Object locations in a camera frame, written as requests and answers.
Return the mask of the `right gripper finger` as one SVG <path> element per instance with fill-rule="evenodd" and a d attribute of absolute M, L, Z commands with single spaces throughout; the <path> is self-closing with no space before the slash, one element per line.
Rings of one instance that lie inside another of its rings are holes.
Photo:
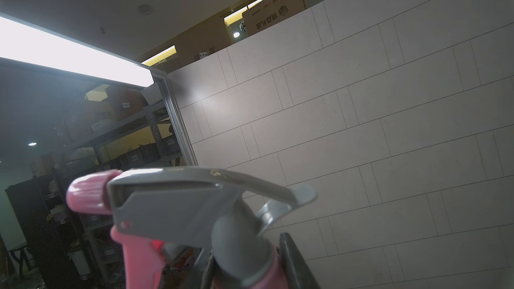
<path fill-rule="evenodd" d="M 282 233 L 280 235 L 278 253 L 287 288 L 321 288 L 289 233 Z"/>

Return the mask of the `pink grey spray nozzle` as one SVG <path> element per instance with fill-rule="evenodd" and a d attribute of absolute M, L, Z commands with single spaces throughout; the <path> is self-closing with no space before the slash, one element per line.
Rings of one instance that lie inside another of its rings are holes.
<path fill-rule="evenodd" d="M 158 288 L 184 247 L 201 251 L 188 288 L 287 288 L 279 244 L 264 234 L 316 198 L 308 185 L 202 167 L 102 171 L 75 179 L 66 193 L 72 211 L 112 216 L 127 288 Z"/>

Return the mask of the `metal storage shelving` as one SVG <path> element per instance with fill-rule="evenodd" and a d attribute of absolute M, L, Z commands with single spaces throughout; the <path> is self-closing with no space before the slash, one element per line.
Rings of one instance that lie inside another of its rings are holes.
<path fill-rule="evenodd" d="M 110 237 L 112 218 L 75 214 L 65 192 L 78 177 L 111 169 L 134 169 L 151 164 L 179 164 L 181 152 L 173 135 L 158 131 L 169 123 L 164 102 L 143 107 L 107 128 L 100 129 L 50 154 L 59 167 L 9 186 L 5 192 L 26 243 L 21 256 L 30 253 L 47 288 L 124 288 L 123 251 Z M 112 159 L 99 148 L 148 128 L 152 143 L 127 147 Z"/>

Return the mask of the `cardboard box on shelf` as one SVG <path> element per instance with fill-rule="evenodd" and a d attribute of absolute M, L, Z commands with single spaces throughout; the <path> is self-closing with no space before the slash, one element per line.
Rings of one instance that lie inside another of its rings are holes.
<path fill-rule="evenodd" d="M 242 14 L 246 32 L 252 36 L 303 12 L 304 0 L 263 0 Z"/>

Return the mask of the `ceiling light panel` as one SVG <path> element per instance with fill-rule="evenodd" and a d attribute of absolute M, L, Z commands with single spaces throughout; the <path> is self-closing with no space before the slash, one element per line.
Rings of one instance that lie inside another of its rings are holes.
<path fill-rule="evenodd" d="M 147 88 L 150 69 L 1 14 L 1 58 Z"/>

